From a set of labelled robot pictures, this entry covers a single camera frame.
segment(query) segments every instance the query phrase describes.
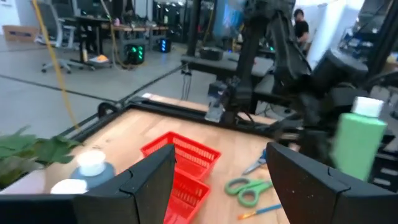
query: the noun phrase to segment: scissors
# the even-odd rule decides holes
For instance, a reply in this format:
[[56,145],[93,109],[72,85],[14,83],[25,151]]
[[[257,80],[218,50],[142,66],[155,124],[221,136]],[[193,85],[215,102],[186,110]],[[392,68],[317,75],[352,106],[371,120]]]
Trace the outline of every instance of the scissors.
[[229,181],[224,188],[228,195],[237,195],[238,202],[248,208],[254,207],[259,202],[260,194],[272,187],[271,181],[251,180],[239,177]]
[[266,164],[266,163],[267,163],[266,157],[267,157],[267,151],[266,151],[266,150],[263,150],[263,151],[262,151],[262,154],[261,154],[261,156],[260,156],[260,158],[259,158],[258,160],[256,160],[256,162],[255,162],[253,165],[249,166],[249,168],[247,168],[247,169],[242,173],[242,175],[248,175],[248,174],[250,174],[251,172],[255,171],[258,167],[260,167],[260,166]]

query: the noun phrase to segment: yellow cable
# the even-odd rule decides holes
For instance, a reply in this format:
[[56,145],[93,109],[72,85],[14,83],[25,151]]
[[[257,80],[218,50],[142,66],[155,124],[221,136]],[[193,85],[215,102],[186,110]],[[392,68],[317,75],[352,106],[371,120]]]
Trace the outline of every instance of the yellow cable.
[[44,39],[45,39],[45,43],[47,45],[47,49],[49,50],[49,54],[51,56],[52,63],[54,65],[55,73],[57,74],[58,83],[59,83],[60,88],[62,90],[63,102],[65,104],[65,107],[67,108],[69,117],[70,117],[75,129],[79,129],[79,125],[78,125],[78,123],[77,123],[77,121],[75,119],[75,116],[73,115],[72,107],[70,106],[68,93],[67,93],[66,88],[65,88],[65,82],[63,81],[62,71],[61,71],[60,65],[58,64],[58,60],[57,60],[57,58],[55,56],[54,49],[51,46],[50,39],[49,39],[49,34],[47,33],[47,29],[44,26],[42,14],[40,13],[40,9],[39,9],[39,7],[37,5],[37,0],[33,0],[32,2],[33,2],[33,6],[35,8],[37,20],[39,21],[39,24],[40,24],[40,29],[42,30],[42,33],[43,33],[43,36],[44,36]]
[[209,24],[207,24],[207,29],[206,29],[206,32],[205,32],[205,36],[203,37],[202,46],[204,46],[204,44],[206,42],[206,39],[207,39],[207,36],[209,34],[209,31],[210,31],[210,26],[211,26],[211,23],[212,23],[211,21],[213,20],[213,12],[214,12],[214,9],[211,10],[211,13],[210,13]]

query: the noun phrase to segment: scissor blade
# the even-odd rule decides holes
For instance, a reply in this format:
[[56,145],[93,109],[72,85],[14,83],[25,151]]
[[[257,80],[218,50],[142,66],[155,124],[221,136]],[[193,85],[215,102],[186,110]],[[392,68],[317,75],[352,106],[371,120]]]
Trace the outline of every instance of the scissor blade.
[[259,159],[257,160],[253,165],[249,166],[249,168],[247,168],[242,175],[248,175],[251,172],[255,171],[258,167],[264,165],[266,163],[265,159]]

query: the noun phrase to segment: green scissors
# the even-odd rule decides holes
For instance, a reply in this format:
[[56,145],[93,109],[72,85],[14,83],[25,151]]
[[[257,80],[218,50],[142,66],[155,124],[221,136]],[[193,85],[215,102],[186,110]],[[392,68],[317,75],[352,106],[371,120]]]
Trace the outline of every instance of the green scissors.
[[[254,207],[259,202],[260,194],[272,187],[271,181],[251,180],[240,177],[229,181],[224,188],[228,195],[238,195],[238,202],[248,208]],[[252,200],[248,200],[245,196],[252,196]]]

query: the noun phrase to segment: cardboard box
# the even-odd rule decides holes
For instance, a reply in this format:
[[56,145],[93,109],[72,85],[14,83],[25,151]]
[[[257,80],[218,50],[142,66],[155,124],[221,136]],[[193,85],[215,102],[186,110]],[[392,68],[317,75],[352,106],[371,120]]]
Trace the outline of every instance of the cardboard box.
[[24,26],[3,26],[4,37],[6,41],[18,41],[33,43],[39,29],[35,27]]

